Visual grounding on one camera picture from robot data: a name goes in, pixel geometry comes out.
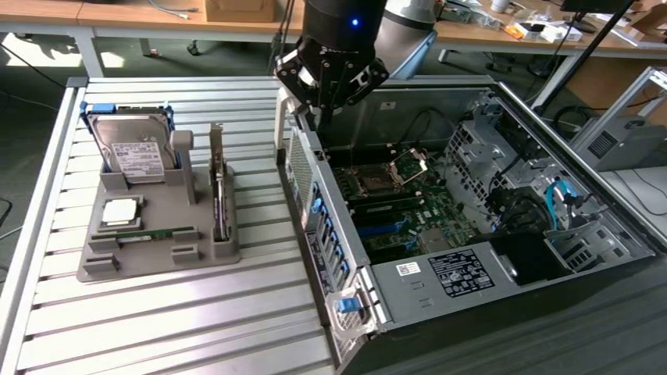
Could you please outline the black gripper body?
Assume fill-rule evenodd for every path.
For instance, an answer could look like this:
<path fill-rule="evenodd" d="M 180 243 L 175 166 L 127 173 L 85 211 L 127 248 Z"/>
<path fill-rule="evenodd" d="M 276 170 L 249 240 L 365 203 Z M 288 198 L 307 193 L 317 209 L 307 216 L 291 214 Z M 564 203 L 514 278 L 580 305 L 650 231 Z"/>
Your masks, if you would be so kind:
<path fill-rule="evenodd" d="M 313 78 L 323 64 L 339 77 L 348 64 L 359 72 L 379 61 L 375 41 L 384 15 L 385 1 L 307 1 L 297 59 Z"/>

